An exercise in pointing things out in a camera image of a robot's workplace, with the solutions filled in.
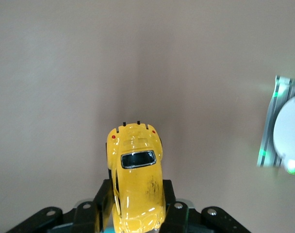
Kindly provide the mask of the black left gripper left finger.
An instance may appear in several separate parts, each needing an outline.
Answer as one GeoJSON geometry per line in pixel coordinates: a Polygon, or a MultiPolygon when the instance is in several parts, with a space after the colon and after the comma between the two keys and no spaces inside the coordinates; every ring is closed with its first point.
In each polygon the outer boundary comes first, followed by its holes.
{"type": "Polygon", "coordinates": [[[46,207],[6,233],[103,233],[113,203],[112,179],[105,179],[92,200],[81,201],[67,213],[46,207]]]}

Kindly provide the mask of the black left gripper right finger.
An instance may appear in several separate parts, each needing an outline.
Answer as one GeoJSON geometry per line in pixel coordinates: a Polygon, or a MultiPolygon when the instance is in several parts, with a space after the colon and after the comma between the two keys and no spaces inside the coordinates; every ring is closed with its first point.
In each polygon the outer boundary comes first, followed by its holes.
{"type": "Polygon", "coordinates": [[[198,212],[177,200],[171,180],[163,180],[166,214],[159,233],[251,233],[229,213],[217,206],[198,212]]]}

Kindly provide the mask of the yellow beetle toy car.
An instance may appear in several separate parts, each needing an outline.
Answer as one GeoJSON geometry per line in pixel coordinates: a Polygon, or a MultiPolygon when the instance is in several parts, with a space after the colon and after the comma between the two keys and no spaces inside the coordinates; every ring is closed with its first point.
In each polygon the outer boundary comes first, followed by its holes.
{"type": "Polygon", "coordinates": [[[156,129],[123,123],[107,136],[107,167],[113,182],[115,233],[158,230],[165,218],[163,147],[156,129]]]}

